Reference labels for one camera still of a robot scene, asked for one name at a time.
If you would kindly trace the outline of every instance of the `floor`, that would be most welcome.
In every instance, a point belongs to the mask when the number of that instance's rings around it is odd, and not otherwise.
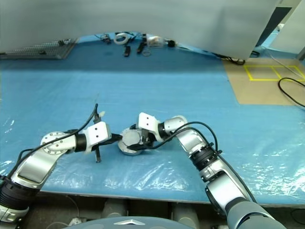
[[[105,203],[104,198],[70,196],[80,210],[80,217],[91,219],[100,219],[102,209]],[[224,225],[225,220],[220,218],[209,204],[194,204],[199,221],[200,229],[211,229],[217,225]],[[171,204],[168,202],[129,200],[130,216],[153,216],[169,218]],[[301,229],[304,225],[295,222],[290,215],[291,208],[265,208],[274,218],[284,224],[287,229]],[[295,213],[297,219],[302,220],[299,211]],[[22,229],[44,229],[52,222],[69,223],[77,216],[75,204],[66,196],[59,194],[40,193],[30,208],[27,217],[21,224]],[[60,224],[52,225],[49,229],[61,229],[64,226]]]

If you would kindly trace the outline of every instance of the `blue mat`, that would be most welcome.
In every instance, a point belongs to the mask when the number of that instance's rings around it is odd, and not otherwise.
[[[240,105],[214,56],[163,48],[144,57],[136,47],[124,58],[122,46],[82,42],[63,61],[2,61],[0,173],[44,134],[80,127],[98,103],[113,133],[134,124],[140,112],[161,121],[184,115],[205,122],[260,203],[305,203],[304,110]],[[208,202],[205,184],[176,140],[135,157],[116,144],[101,147],[101,154],[99,164],[94,154],[64,155],[42,190]]]

